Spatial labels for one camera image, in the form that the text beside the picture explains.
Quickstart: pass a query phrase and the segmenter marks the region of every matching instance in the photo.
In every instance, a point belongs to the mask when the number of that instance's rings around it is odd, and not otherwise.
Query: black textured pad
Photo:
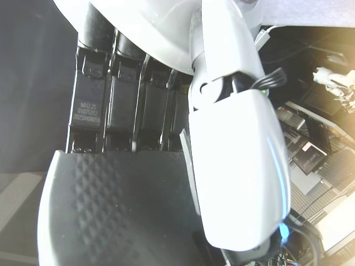
[[[40,202],[40,266],[203,265],[183,154],[57,151]]]

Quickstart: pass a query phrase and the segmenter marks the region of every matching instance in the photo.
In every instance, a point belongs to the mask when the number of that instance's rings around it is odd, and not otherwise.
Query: white plastic casing
[[[247,90],[189,115],[192,161],[207,240],[257,247],[290,211],[288,157],[269,99]]]

